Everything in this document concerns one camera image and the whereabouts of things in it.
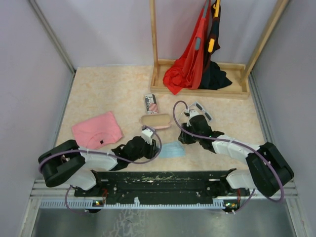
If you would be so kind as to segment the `white frame sunglasses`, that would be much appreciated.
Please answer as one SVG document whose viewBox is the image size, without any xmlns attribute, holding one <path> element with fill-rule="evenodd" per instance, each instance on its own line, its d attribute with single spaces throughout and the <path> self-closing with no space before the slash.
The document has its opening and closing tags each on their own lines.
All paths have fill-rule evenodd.
<svg viewBox="0 0 316 237">
<path fill-rule="evenodd" d="M 211 115 L 211 114 L 204 108 L 204 106 L 203 106 L 200 102 L 198 102 L 198 101 L 195 101 L 195 102 L 193 102 L 192 104 L 190 104 L 190 105 L 188 106 L 188 109 L 195 109 L 196 111 L 198 111 L 199 113 L 201 113 L 201 115 L 203 115 L 203 116 L 206 118 L 206 120 L 207 120 L 208 123 L 210 123 L 210 122 L 213 121 L 212 115 Z"/>
</svg>

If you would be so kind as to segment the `light blue cloth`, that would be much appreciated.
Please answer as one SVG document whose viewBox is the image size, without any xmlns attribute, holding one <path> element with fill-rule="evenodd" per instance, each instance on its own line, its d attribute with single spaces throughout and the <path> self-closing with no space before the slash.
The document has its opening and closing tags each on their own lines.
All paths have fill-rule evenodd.
<svg viewBox="0 0 316 237">
<path fill-rule="evenodd" d="M 162 145 L 159 158 L 178 158 L 185 156 L 186 152 L 179 141 L 165 143 Z"/>
</svg>

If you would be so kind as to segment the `pink glasses case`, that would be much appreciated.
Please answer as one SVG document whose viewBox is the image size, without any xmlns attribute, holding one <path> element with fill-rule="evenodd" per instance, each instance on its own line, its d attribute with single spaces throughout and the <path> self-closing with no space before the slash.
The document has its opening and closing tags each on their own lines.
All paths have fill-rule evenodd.
<svg viewBox="0 0 316 237">
<path fill-rule="evenodd" d="M 171 118 L 169 114 L 151 114 L 141 117 L 142 125 L 150 126 L 156 130 L 171 127 Z"/>
</svg>

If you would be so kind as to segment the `flag print glasses case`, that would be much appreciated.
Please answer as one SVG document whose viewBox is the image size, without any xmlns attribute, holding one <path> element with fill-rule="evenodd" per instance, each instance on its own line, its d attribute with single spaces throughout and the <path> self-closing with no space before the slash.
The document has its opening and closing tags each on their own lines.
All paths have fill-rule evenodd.
<svg viewBox="0 0 316 237">
<path fill-rule="evenodd" d="M 145 95 L 145 107 L 148 115 L 159 113 L 156 96 L 154 94 L 149 93 Z"/>
</svg>

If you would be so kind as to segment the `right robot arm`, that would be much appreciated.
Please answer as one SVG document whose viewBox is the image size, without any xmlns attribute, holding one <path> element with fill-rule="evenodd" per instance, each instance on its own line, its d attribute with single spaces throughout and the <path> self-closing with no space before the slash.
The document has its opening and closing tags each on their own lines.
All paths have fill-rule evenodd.
<svg viewBox="0 0 316 237">
<path fill-rule="evenodd" d="M 248 166 L 247 170 L 235 169 L 225 176 L 220 184 L 224 194 L 230 196 L 239 188 L 248 188 L 257 189 L 268 199 L 276 193 L 284 198 L 284 185 L 293 179 L 294 172 L 273 143 L 245 144 L 212 130 L 201 114 L 186 116 L 188 121 L 179 125 L 178 140 L 182 144 L 198 142 L 205 150 L 229 156 Z"/>
</svg>

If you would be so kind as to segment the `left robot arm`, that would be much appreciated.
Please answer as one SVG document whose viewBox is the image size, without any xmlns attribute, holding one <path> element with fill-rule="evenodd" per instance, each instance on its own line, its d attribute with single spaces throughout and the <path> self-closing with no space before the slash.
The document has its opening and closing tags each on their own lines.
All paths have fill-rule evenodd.
<svg viewBox="0 0 316 237">
<path fill-rule="evenodd" d="M 103 190 L 103 184 L 97 181 L 98 172 L 119 171 L 131 163 L 142 164 L 138 162 L 141 158 L 150 162 L 160 151 L 161 140 L 152 139 L 148 143 L 141 136 L 109 152 L 85 149 L 75 140 L 68 140 L 38 158 L 39 171 L 49 188 L 69 184 L 97 196 Z"/>
</svg>

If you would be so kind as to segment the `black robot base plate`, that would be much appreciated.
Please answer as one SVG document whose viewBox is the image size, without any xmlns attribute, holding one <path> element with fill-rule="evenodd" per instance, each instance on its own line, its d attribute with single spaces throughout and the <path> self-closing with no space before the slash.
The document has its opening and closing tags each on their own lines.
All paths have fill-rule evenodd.
<svg viewBox="0 0 316 237">
<path fill-rule="evenodd" d="M 105 198 L 106 204 L 212 204 L 217 197 L 248 196 L 249 190 L 233 189 L 226 181 L 230 171 L 100 172 L 97 185 L 76 197 Z"/>
</svg>

